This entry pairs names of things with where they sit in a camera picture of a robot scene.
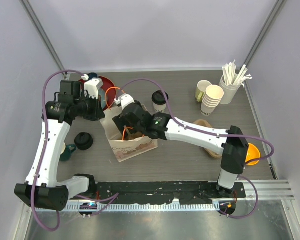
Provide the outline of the brown paper bag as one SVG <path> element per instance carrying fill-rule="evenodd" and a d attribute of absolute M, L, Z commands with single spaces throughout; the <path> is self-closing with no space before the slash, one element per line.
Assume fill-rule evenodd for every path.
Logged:
<path fill-rule="evenodd" d="M 125 124 L 122 130 L 118 129 L 113 120 L 114 117 L 122 113 L 122 108 L 115 106 L 115 97 L 118 89 L 118 87 L 113 86 L 105 91 L 107 109 L 104 111 L 105 118 L 101 119 L 100 123 L 115 158 L 121 163 L 156 149 L 158 141 L 145 136 L 141 132 L 134 133 L 133 127 L 128 124 Z"/>

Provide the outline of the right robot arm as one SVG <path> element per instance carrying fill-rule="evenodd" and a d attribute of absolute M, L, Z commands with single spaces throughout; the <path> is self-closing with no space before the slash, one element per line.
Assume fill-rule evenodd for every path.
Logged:
<path fill-rule="evenodd" d="M 234 192 L 235 181 L 244 171 L 249 148 L 240 128 L 209 128 L 166 113 L 150 114 L 140 103 L 128 104 L 112 120 L 120 132 L 129 127 L 152 140 L 184 142 L 220 155 L 221 170 L 215 186 L 216 193 L 226 198 Z"/>

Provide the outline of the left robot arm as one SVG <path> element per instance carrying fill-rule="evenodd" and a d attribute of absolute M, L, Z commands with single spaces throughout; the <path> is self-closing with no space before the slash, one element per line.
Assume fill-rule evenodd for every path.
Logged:
<path fill-rule="evenodd" d="M 94 122 L 105 117 L 99 94 L 102 86 L 100 78 L 92 78 L 85 83 L 63 80 L 55 99 L 45 104 L 47 119 L 42 122 L 35 160 L 25 182 L 16 184 L 14 188 L 15 195 L 29 207 L 62 211 L 68 200 L 78 194 L 87 200 L 96 195 L 92 175 L 77 174 L 57 182 L 57 172 L 73 121 L 81 117 Z"/>

